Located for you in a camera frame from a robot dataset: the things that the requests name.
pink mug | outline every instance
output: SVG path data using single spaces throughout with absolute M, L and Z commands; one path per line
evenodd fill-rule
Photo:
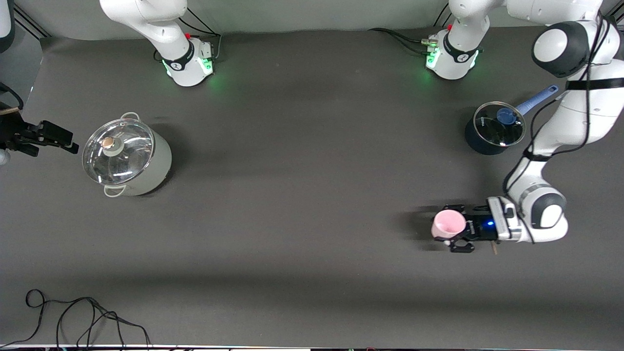
M 433 218 L 431 235 L 434 238 L 450 239 L 466 228 L 466 218 L 456 210 L 443 210 Z

cable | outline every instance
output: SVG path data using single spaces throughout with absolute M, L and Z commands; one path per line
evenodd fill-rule
M 598 27 L 596 29 L 596 36 L 594 37 L 593 40 L 593 45 L 592 45 L 592 50 L 590 52 L 590 57 L 589 57 L 589 62 L 587 63 L 587 68 L 585 69 L 585 72 L 583 73 L 583 75 L 581 76 L 581 79 L 583 79 L 583 77 L 585 77 L 585 75 L 587 75 L 587 78 L 585 80 L 585 103 L 586 103 L 586 111 L 585 111 L 585 122 L 587 123 L 587 127 L 585 129 L 585 138 L 583 139 L 583 142 L 577 146 L 574 147 L 572 149 L 569 150 L 563 150 L 563 151 L 558 151 L 558 152 L 554 152 L 551 157 L 556 156 L 556 155 L 560 155 L 560 154 L 566 154 L 568 152 L 574 152 L 574 151 L 578 151 L 580 149 L 582 149 L 585 145 L 587 145 L 587 141 L 589 140 L 589 126 L 590 126 L 590 82 L 591 82 L 591 66 L 592 66 L 592 61 L 594 59 L 594 57 L 596 56 L 596 53 L 598 52 L 598 50 L 600 50 L 600 47 L 602 46 L 602 44 L 605 42 L 605 39 L 607 38 L 607 35 L 609 33 L 609 30 L 611 29 L 611 23 L 609 21 L 607 21 L 607 30 L 605 31 L 605 35 L 602 37 L 602 39 L 600 40 L 600 44 L 598 44 L 598 39 L 600 38 L 600 31 L 602 30 L 602 25 L 603 25 L 603 20 L 604 18 L 602 17 L 602 14 L 600 13 L 600 11 L 598 12 L 598 17 L 600 18 L 600 23 L 598 24 Z
M 208 26 L 208 24 L 205 24 L 204 21 L 202 21 L 201 18 L 197 17 L 197 15 L 190 8 L 188 8 L 188 11 L 193 15 L 193 17 L 197 18 L 198 21 L 200 21 L 206 28 L 208 28 L 208 30 L 211 31 L 212 34 L 219 35 L 219 34 L 217 34 L 217 32 L 213 31 L 212 28 L 210 28 Z
M 152 54 L 152 58 L 154 59 L 154 61 L 156 62 L 160 62 L 160 60 L 162 60 L 162 56 L 160 57 L 160 60 L 156 58 L 156 54 L 158 54 L 158 49 L 154 49 L 154 53 Z
M 28 19 L 28 17 L 26 17 L 22 12 L 20 12 L 21 10 L 18 7 L 14 7 L 13 9 L 15 11 L 16 14 L 20 15 L 26 22 L 28 22 L 28 24 L 31 25 L 31 27 L 33 27 L 37 32 L 39 32 L 39 34 L 41 34 L 42 37 L 49 37 L 49 34 L 44 33 L 38 26 L 36 26 L 33 22 L 31 22 L 30 19 Z
M 600 11 L 598 12 L 598 18 L 599 18 L 599 23 L 598 23 L 598 26 L 597 26 L 597 29 L 596 29 L 596 35 L 594 36 L 594 40 L 593 40 L 593 43 L 592 43 L 592 48 L 590 50 L 590 55 L 589 55 L 589 58 L 588 58 L 587 67 L 585 68 L 585 71 L 583 72 L 583 74 L 580 77 L 580 80 L 583 79 L 584 77 L 587 77 L 587 79 L 586 79 L 586 86 L 585 86 L 585 103 L 586 103 L 586 107 L 587 107 L 587 110 L 585 111 L 585 121 L 586 121 L 586 124 L 587 124 L 587 128 L 585 130 L 585 137 L 583 138 L 583 142 L 578 147 L 574 147 L 573 149 L 569 149 L 569 150 L 554 152 L 551 155 L 551 157 L 559 155 L 559 154 L 564 154 L 564 153 L 567 153 L 567 152 L 574 152 L 574 151 L 580 150 L 583 146 L 587 145 L 587 141 L 589 140 L 589 135 L 590 135 L 589 127 L 590 127 L 591 66 L 592 66 L 593 59 L 595 58 L 596 54 L 598 53 L 598 51 L 602 47 L 602 44 L 604 43 L 604 41 L 607 38 L 607 35 L 609 33 L 609 30 L 611 29 L 611 23 L 609 21 L 607 21 L 607 30 L 605 31 L 604 35 L 602 36 L 602 39 L 600 39 L 600 32 L 602 31 L 603 21 L 604 21 L 604 17 L 602 16 L 602 13 L 600 13 Z M 527 146 L 527 150 L 530 149 L 531 152 L 533 151 L 535 138 L 537 137 L 537 135 L 540 132 L 540 131 L 537 131 L 534 134 L 534 124 L 535 124 L 535 120 L 536 120 L 537 116 L 546 107 L 548 107 L 549 105 L 553 104 L 557 100 L 559 100 L 559 98 L 555 98 L 553 101 L 550 101 L 548 104 L 542 106 L 535 113 L 535 115 L 533 116 L 533 119 L 531 120 L 531 125 L 530 125 L 531 142 L 529 143 L 529 146 Z M 527 162 L 527 165 L 524 167 L 522 172 L 520 172 L 520 174 L 514 179 L 514 181 L 511 183 L 511 185 L 507 186 L 507 184 L 509 183 L 509 180 L 510 180 L 512 174 L 515 173 L 515 171 L 518 169 L 518 166 L 520 166 L 520 163 L 522 162 L 522 159 L 523 159 L 523 157 L 520 158 L 518 163 L 516 163 L 514 168 L 505 176 L 505 179 L 503 180 L 503 193 L 505 194 L 505 196 L 507 198 L 509 198 L 509 190 L 515 185 L 515 183 L 522 177 L 522 175 L 524 175 L 524 173 L 529 168 L 530 161 Z M 527 225 L 526 221 L 524 221 L 524 218 L 522 216 L 519 216 L 519 218 L 522 221 L 522 223 L 524 224 L 524 226 L 527 228 L 527 232 L 529 233 L 529 237 L 531 238 L 531 243 L 534 244 L 535 240 L 533 238 L 533 235 L 532 235 L 531 231 L 529 230 L 529 226 Z
M 24 100 L 22 100 L 22 98 L 19 96 L 18 93 L 16 93 L 13 89 L 11 89 L 10 87 L 8 87 L 6 84 L 1 83 L 0 82 L 0 88 L 8 93 L 10 93 L 11 95 L 13 95 L 13 97 L 15 97 L 15 100 L 17 100 L 17 108 L 20 110 L 24 109 Z
M 404 36 L 401 33 L 398 33 L 396 31 L 393 31 L 391 29 L 386 29 L 386 28 L 372 28 L 369 29 L 369 31 L 376 31 L 376 32 L 384 32 L 384 33 L 388 33 L 390 34 L 391 37 L 393 37 L 396 41 L 398 41 L 401 45 L 403 45 L 403 47 L 405 47 L 407 50 L 410 50 L 411 52 L 414 52 L 416 54 L 420 54 L 420 55 L 426 55 L 428 54 L 427 51 L 425 50 L 417 50 L 414 49 L 413 47 L 407 45 L 407 43 L 405 43 L 403 40 L 405 41 L 409 41 L 409 42 L 413 42 L 413 43 L 418 43 L 420 44 L 420 41 L 417 41 L 415 39 L 412 39 L 410 37 Z
M 437 22 L 440 21 L 440 17 L 442 17 L 444 10 L 446 10 L 448 7 L 449 7 L 449 3 L 447 2 L 446 5 L 444 5 L 444 7 L 442 8 L 442 11 L 440 11 L 440 14 L 437 15 L 436 21 L 433 22 L 434 27 L 437 25 Z
M 401 39 L 403 39 L 405 41 L 413 42 L 413 43 L 416 43 L 416 44 L 420 44 L 421 43 L 421 41 L 418 40 L 418 39 L 412 39 L 412 38 L 410 38 L 408 36 L 405 36 L 405 35 L 397 32 L 397 31 L 393 31 L 392 29 L 388 29 L 388 28 L 371 28 L 371 29 L 369 29 L 369 31 L 384 32 L 384 33 L 390 34 L 391 36 L 400 37 Z
M 215 33 L 215 32 L 206 32 L 206 31 L 203 31 L 203 30 L 201 30 L 201 29 L 199 29 L 199 28 L 193 27 L 193 26 L 191 26 L 190 24 L 186 23 L 186 22 L 185 22 L 182 18 L 178 18 L 178 19 L 180 20 L 180 22 L 182 22 L 182 23 L 186 24 L 186 26 L 187 26 L 187 27 L 189 27 L 189 28 L 191 28 L 191 29 L 194 29 L 194 30 L 196 30 L 196 31 L 198 31 L 198 32 L 202 32 L 202 33 L 205 33 L 205 34 L 210 34 L 210 35 L 212 35 L 212 36 L 220 36 L 220 35 L 221 35 L 221 34 L 217 34 L 217 33 Z
M 31 295 L 32 293 L 38 293 L 39 296 L 41 297 L 41 303 L 37 304 L 37 305 L 33 305 L 31 304 Z M 125 324 L 125 325 L 129 325 L 131 327 L 137 327 L 140 328 L 143 331 L 143 334 L 145 336 L 145 345 L 146 347 L 149 348 L 149 345 L 151 345 L 151 340 L 149 335 L 147 334 L 147 330 L 142 327 L 141 325 L 138 324 L 134 324 L 132 322 L 129 322 L 121 317 L 119 317 L 119 315 L 117 315 L 117 313 L 115 313 L 114 311 L 109 311 L 105 308 L 103 308 L 100 303 L 92 298 L 92 297 L 79 297 L 78 299 L 75 300 L 71 300 L 71 301 L 61 301 L 61 300 L 47 300 L 46 296 L 43 294 L 43 292 L 41 292 L 41 290 L 39 289 L 31 289 L 26 293 L 26 305 L 32 309 L 36 309 L 36 308 L 40 308 L 39 309 L 39 319 L 37 321 L 37 327 L 35 328 L 35 330 L 32 332 L 31 336 L 29 336 L 28 338 L 24 339 L 24 340 L 16 340 L 13 342 L 9 342 L 8 344 L 4 344 L 2 346 L 0 346 L 0 349 L 13 345 L 13 344 L 17 344 L 17 343 L 21 343 L 21 342 L 27 342 L 28 340 L 32 339 L 37 332 L 39 331 L 39 329 L 41 328 L 41 321 L 43 319 L 43 313 L 45 310 L 45 307 L 47 304 L 50 303 L 57 303 L 57 304 L 69 304 L 69 306 L 67 306 L 67 308 L 63 311 L 63 313 L 61 313 L 61 316 L 59 317 L 59 320 L 56 323 L 56 349 L 60 350 L 61 346 L 60 346 L 60 341 L 59 341 L 59 334 L 60 334 L 60 329 L 61 329 L 61 323 L 63 321 L 63 318 L 65 317 L 65 314 L 73 307 L 75 306 L 75 304 L 81 302 L 81 301 L 87 301 L 88 303 L 91 304 L 91 309 L 92 309 L 92 317 L 91 317 L 91 324 L 89 325 L 89 327 L 87 328 L 87 330 L 85 330 L 84 333 L 82 333 L 82 335 L 80 335 L 80 337 L 78 338 L 78 340 L 76 340 L 76 347 L 79 347 L 80 344 L 80 340 L 84 337 L 85 334 L 87 334 L 87 345 L 86 345 L 86 350 L 89 349 L 89 344 L 90 344 L 90 338 L 91 338 L 91 331 L 93 329 L 93 327 L 100 321 L 100 319 L 105 318 L 105 319 L 110 319 L 110 320 L 114 320 L 115 322 L 117 322 L 117 333 L 119 335 L 119 340 L 121 342 L 122 346 L 125 346 L 125 342 L 124 342 L 124 338 L 122 336 L 121 333 L 121 328 L 120 328 L 120 324 Z M 98 317 L 97 319 L 95 319 L 95 311 L 100 312 L 100 317 Z
M 15 20 L 15 22 L 16 22 L 17 24 L 19 24 L 19 25 L 22 27 L 22 29 L 26 30 L 26 31 L 27 31 L 28 33 L 30 33 L 33 37 L 35 37 L 35 39 L 39 40 L 39 37 L 37 36 L 37 34 L 34 34 L 34 33 L 30 30 L 30 29 L 28 29 L 28 27 L 26 27 L 25 25 L 23 25 L 23 23 L 22 23 L 22 22 L 20 22 L 17 18 L 15 18 L 14 20 Z
M 613 11 L 611 11 L 611 14 L 610 14 L 610 15 L 611 15 L 611 16 L 614 16 L 614 15 L 615 15 L 615 14 L 616 14 L 616 13 L 617 13 L 617 12 L 618 12 L 621 8 L 622 8 L 622 6 L 624 6 L 624 2 L 623 2 L 623 3 L 621 3 L 621 4 L 618 6 L 618 8 L 614 9 Z
M 213 58 L 215 60 L 218 59 L 219 55 L 221 54 L 221 40 L 223 40 L 223 36 L 219 34 L 219 43 L 217 44 L 217 54 Z
M 452 13 L 449 13 L 449 17 L 446 17 L 446 19 L 444 20 L 444 24 L 442 25 L 442 27 L 446 26 L 446 22 L 448 22 L 451 19 L 451 15 L 453 15 Z

gray table surface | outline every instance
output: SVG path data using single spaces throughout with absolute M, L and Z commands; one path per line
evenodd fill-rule
M 563 87 L 530 59 L 540 30 L 490 30 L 460 81 L 383 33 L 232 35 L 191 88 L 146 40 L 47 42 L 24 118 L 83 146 L 135 111 L 173 170 L 153 194 L 108 199 L 79 156 L 14 153 L 0 169 L 0 341 L 31 333 L 37 287 L 93 296 L 155 344 L 624 349 L 622 123 L 548 164 L 569 201 L 564 239 L 465 255 L 429 238 L 431 206 L 499 195 L 528 142 L 476 154 L 462 136 L 474 109 Z M 32 343 L 54 342 L 60 311 Z M 67 340 L 89 319 L 69 313 Z M 112 324 L 96 342 L 118 342 Z

green light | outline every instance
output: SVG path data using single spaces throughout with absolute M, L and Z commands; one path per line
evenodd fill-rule
M 169 72 L 169 67 L 165 63 L 165 60 L 162 60 L 162 65 L 165 66 L 165 69 L 167 70 L 167 75 L 171 77 L 171 72 Z
M 474 53 L 474 58 L 472 59 L 472 63 L 470 64 L 470 68 L 473 68 L 473 67 L 474 67 L 474 63 L 475 63 L 475 62 L 476 62 L 476 60 L 477 60 L 477 55 L 479 55 L 479 50 L 477 50 L 477 51 Z
M 436 48 L 429 54 L 429 58 L 427 59 L 427 67 L 435 68 L 438 57 L 440 57 L 440 49 Z
M 212 62 L 210 59 L 201 59 L 199 61 L 202 67 L 204 74 L 210 75 L 212 74 Z

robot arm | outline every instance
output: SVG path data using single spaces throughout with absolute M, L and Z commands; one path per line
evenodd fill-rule
M 561 22 L 541 33 L 533 60 L 557 77 L 568 77 L 560 105 L 506 178 L 505 196 L 489 197 L 487 206 L 475 214 L 463 205 L 447 206 L 462 212 L 467 225 L 455 237 L 437 240 L 453 252 L 472 252 L 472 241 L 536 243 L 567 233 L 565 197 L 544 180 L 542 169 L 559 147 L 578 149 L 613 127 L 624 108 L 624 61 L 613 59 L 622 44 L 615 25 L 601 16 Z M 466 245 L 457 245 L 460 240 Z
M 212 46 L 189 38 L 174 21 L 187 0 L 100 0 L 106 16 L 145 36 L 163 57 L 167 74 L 181 86 L 201 83 L 213 72 Z
M 514 18 L 539 24 L 594 19 L 602 0 L 449 0 L 456 18 L 451 30 L 429 36 L 443 45 L 430 47 L 426 67 L 444 79 L 460 79 L 474 66 L 477 48 L 490 28 L 487 14 L 507 6 Z

